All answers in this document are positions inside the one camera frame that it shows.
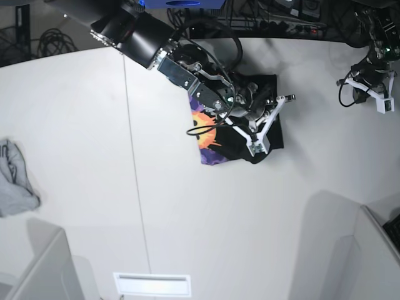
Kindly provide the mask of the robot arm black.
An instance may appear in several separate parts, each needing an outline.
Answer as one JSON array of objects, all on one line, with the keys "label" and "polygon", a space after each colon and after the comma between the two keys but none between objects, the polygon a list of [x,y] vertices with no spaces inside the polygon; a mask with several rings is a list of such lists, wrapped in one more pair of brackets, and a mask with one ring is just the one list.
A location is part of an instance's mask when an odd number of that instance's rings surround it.
[{"label": "robot arm black", "polygon": [[353,79],[369,87],[389,76],[399,60],[399,28],[392,12],[394,1],[356,1],[354,14],[368,36],[366,57],[351,67]]},{"label": "robot arm black", "polygon": [[[200,18],[174,29],[140,9],[134,1],[48,1],[47,4],[85,25],[95,39],[142,67],[157,68],[209,113],[252,122],[268,118],[278,110],[270,79],[243,76],[235,71],[243,58],[243,46],[218,21]],[[222,64],[201,46],[185,39],[186,29],[198,24],[227,34],[234,42],[236,57]]]}]

